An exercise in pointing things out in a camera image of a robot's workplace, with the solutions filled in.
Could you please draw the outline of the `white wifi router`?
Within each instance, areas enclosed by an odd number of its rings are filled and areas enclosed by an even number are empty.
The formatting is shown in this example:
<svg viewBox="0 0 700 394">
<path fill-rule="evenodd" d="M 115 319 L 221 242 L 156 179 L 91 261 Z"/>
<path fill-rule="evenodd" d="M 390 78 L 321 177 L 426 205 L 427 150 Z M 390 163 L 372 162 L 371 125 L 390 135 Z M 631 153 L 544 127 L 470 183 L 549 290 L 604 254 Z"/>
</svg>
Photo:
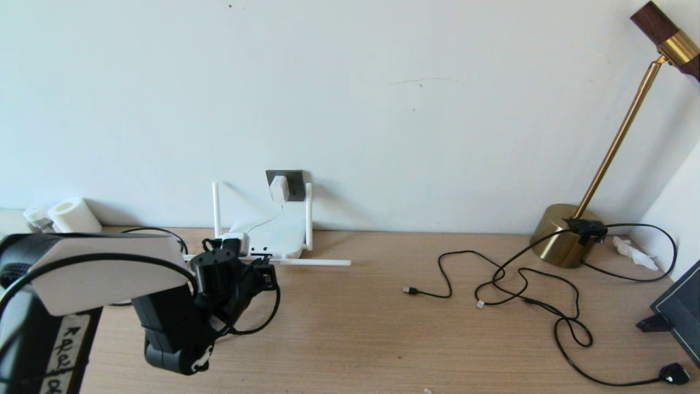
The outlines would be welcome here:
<svg viewBox="0 0 700 394">
<path fill-rule="evenodd" d="M 349 259 L 303 258 L 302 253 L 313 250 L 313 184 L 305 182 L 306 199 L 302 202 L 287 201 L 279 205 L 277 214 L 250 227 L 234 226 L 223 232 L 220 213 L 219 183 L 212 184 L 213 238 L 203 239 L 205 251 L 220 248 L 221 235 L 228 232 L 246 232 L 250 237 L 248 255 L 238 257 L 250 261 L 255 256 L 269 258 L 273 264 L 287 266 L 351 266 Z"/>
</svg>

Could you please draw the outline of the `white toilet paper roll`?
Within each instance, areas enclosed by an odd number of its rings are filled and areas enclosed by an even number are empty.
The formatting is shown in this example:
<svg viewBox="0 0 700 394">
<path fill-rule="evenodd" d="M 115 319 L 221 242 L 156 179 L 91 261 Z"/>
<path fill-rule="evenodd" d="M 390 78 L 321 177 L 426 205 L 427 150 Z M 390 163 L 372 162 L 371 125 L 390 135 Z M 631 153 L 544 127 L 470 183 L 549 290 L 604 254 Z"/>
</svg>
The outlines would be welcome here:
<svg viewBox="0 0 700 394">
<path fill-rule="evenodd" d="M 47 211 L 57 233 L 95 233 L 102 232 L 103 226 L 83 198 L 63 200 Z"/>
</svg>

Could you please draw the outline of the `white handwritten label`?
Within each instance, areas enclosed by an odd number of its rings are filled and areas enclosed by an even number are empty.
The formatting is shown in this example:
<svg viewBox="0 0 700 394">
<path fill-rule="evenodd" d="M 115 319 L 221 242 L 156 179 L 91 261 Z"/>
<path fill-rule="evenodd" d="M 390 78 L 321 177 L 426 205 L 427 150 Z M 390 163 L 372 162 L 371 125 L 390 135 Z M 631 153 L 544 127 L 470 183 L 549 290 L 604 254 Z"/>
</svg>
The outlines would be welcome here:
<svg viewBox="0 0 700 394">
<path fill-rule="evenodd" d="M 91 317 L 72 314 L 63 317 L 46 367 L 40 394 L 77 394 L 84 342 Z"/>
</svg>

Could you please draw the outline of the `clear plastic container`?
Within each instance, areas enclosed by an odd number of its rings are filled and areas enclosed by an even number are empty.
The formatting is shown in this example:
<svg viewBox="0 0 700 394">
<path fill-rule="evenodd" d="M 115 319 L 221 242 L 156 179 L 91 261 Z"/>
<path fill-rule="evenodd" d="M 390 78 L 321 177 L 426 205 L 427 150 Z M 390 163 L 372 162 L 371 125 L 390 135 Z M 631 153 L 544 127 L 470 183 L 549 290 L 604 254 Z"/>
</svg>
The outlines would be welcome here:
<svg viewBox="0 0 700 394">
<path fill-rule="evenodd" d="M 24 210 L 23 216 L 35 234 L 53 234 L 55 232 L 54 222 L 50 218 L 45 207 L 35 205 Z"/>
</svg>

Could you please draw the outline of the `brass desk lamp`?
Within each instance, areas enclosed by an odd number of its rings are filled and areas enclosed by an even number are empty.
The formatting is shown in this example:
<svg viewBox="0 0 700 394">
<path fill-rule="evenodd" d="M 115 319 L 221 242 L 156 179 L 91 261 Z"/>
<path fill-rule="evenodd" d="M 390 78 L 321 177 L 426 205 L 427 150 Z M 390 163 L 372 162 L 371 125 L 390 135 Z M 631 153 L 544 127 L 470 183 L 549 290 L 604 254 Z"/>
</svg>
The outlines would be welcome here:
<svg viewBox="0 0 700 394">
<path fill-rule="evenodd" d="M 663 65 L 670 65 L 700 84 L 700 43 L 673 22 L 655 0 L 647 0 L 630 17 L 633 24 L 654 44 L 653 60 L 638 85 L 614 139 L 579 204 L 553 204 L 543 213 L 530 239 L 530 247 L 542 261 L 560 268 L 581 267 L 593 247 L 602 244 L 610 227 L 588 209 L 607 175 L 623 140 L 648 96 Z"/>
</svg>

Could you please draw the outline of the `crumpled white tissue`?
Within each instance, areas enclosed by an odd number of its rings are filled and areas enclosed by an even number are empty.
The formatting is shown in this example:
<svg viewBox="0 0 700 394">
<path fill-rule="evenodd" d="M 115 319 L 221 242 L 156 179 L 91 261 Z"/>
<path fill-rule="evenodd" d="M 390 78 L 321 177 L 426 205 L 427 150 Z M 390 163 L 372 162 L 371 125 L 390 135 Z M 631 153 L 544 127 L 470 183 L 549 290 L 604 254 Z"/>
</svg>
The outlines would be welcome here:
<svg viewBox="0 0 700 394">
<path fill-rule="evenodd" d="M 660 269 L 653 257 L 637 249 L 630 239 L 623 239 L 618 236 L 614 236 L 612 239 L 612 243 L 620 255 L 626 256 L 630 258 L 633 263 L 644 266 L 652 271 L 658 271 Z"/>
</svg>

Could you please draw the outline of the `dark framed board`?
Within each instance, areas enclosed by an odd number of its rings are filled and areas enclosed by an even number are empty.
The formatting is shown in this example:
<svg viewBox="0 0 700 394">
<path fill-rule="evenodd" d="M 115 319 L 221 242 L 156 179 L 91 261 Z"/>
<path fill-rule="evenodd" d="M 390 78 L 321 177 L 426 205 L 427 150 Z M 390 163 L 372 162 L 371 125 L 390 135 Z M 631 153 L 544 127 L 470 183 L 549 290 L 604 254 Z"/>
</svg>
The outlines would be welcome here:
<svg viewBox="0 0 700 394">
<path fill-rule="evenodd" d="M 700 260 L 663 292 L 650 309 L 672 325 L 670 333 L 700 370 Z"/>
</svg>

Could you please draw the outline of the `grey wall socket plate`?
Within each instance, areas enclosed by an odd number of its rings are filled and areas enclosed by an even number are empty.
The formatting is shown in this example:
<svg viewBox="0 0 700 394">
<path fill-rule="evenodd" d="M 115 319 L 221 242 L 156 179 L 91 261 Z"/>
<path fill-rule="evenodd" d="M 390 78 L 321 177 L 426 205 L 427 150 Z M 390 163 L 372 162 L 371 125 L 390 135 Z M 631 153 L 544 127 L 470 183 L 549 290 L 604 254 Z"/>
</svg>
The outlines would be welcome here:
<svg viewBox="0 0 700 394">
<path fill-rule="evenodd" d="M 302 202 L 306 199 L 305 178 L 303 170 L 265 170 L 267 182 L 272 184 L 277 176 L 285 176 L 289 189 L 288 201 Z"/>
</svg>

